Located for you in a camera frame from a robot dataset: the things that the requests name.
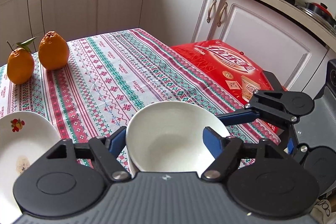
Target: white plate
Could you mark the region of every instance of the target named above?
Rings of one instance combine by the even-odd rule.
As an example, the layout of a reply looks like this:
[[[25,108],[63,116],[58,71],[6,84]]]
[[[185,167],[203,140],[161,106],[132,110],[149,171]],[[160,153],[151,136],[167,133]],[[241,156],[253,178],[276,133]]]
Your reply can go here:
[[[230,135],[215,115],[197,105],[180,101],[148,105],[128,123],[128,158],[144,172],[196,171],[201,176],[214,161],[203,143],[205,127],[222,137]]]
[[[34,112],[13,112],[0,119],[1,224],[11,224],[21,216],[12,191],[20,172],[59,140],[60,136],[53,125]]]

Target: table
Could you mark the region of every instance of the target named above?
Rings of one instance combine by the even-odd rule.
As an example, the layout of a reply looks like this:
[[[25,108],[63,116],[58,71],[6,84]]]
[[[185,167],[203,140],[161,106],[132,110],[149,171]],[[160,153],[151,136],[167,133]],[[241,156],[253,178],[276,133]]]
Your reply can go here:
[[[47,118],[61,138],[82,143],[110,136],[153,102],[180,100],[213,114],[242,108],[206,74],[142,29],[85,37],[68,45],[68,64],[60,70],[46,71],[33,54],[34,73],[23,85],[9,81],[6,65],[0,68],[0,117],[33,111]],[[227,129],[245,142],[269,138],[279,143],[258,120]],[[118,161],[128,170],[126,149]],[[91,165],[88,160],[81,163]]]

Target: metal handle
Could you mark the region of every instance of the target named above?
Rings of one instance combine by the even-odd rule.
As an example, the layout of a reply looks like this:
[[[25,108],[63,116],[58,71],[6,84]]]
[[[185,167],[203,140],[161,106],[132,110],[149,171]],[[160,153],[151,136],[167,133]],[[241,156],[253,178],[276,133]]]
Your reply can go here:
[[[216,2],[217,2],[217,0],[212,0],[212,4],[211,4],[211,6],[208,10],[208,18],[207,18],[208,23],[210,22],[210,14],[211,14],[212,7],[215,5]]]
[[[222,15],[223,15],[226,7],[227,7],[227,2],[224,3],[222,10],[219,12],[219,17],[218,17],[218,22],[217,22],[218,27],[221,26]]]

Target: gold seal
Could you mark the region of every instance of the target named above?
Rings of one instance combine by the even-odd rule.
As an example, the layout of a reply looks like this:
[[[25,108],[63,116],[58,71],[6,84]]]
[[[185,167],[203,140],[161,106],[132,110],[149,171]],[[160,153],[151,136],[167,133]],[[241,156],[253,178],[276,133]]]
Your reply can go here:
[[[230,79],[230,80],[233,79],[233,75],[232,75],[231,73],[229,73],[228,71],[226,71],[226,70],[223,70],[223,75],[224,75],[227,79]]]

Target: orange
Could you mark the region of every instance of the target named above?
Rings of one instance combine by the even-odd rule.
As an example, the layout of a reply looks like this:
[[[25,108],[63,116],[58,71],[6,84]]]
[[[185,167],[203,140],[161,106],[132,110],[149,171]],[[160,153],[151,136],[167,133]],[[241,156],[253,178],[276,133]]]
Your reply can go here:
[[[69,59],[67,42],[56,32],[50,31],[42,38],[39,46],[39,60],[47,70],[63,68]]]
[[[7,76],[16,85],[27,82],[34,72],[34,59],[23,48],[16,48],[8,57]]]

